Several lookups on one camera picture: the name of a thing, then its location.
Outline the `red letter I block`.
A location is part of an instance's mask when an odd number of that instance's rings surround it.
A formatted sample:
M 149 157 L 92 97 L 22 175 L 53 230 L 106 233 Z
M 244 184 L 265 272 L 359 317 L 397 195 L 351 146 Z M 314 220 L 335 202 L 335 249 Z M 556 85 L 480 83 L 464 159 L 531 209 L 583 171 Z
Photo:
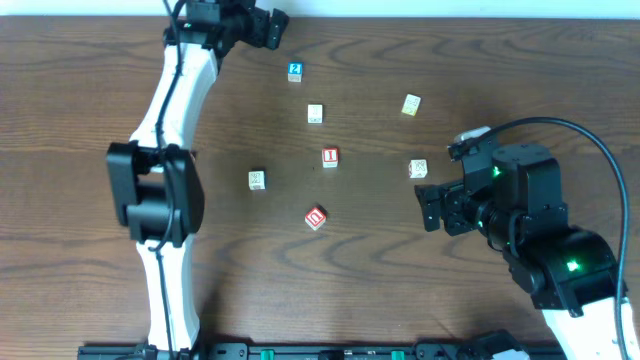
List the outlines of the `red letter I block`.
M 339 151 L 337 148 L 322 149 L 322 165 L 324 168 L 336 168 L 339 164 Z

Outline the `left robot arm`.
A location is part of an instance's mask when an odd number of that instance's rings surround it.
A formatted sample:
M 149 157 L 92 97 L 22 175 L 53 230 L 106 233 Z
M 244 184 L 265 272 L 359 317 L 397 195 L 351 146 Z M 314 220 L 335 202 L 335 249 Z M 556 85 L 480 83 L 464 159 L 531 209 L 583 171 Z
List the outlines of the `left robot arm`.
M 178 1 L 164 5 L 164 64 L 140 125 L 106 154 L 115 213 L 143 263 L 150 328 L 139 359 L 205 354 L 193 299 L 192 258 L 205 209 L 192 145 L 204 101 L 238 42 L 275 50 L 288 23 L 253 1 Z

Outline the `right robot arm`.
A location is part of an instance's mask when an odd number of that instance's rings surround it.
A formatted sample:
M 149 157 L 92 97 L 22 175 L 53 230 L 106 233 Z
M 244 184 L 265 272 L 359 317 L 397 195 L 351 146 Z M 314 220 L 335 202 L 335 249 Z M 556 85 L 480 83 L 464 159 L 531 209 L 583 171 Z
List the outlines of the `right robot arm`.
M 617 263 L 598 234 L 572 226 L 561 170 L 540 145 L 483 143 L 461 159 L 462 179 L 418 185 L 427 231 L 479 231 L 544 316 L 569 359 L 636 359 L 630 303 L 615 321 Z

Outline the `blue number 2 block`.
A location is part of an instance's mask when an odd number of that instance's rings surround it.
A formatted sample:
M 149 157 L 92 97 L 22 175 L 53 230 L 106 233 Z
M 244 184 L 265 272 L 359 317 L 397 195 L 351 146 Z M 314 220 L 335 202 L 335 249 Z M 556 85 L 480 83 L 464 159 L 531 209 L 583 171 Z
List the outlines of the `blue number 2 block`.
M 304 64 L 290 62 L 287 67 L 287 79 L 289 82 L 300 83 L 303 78 Z

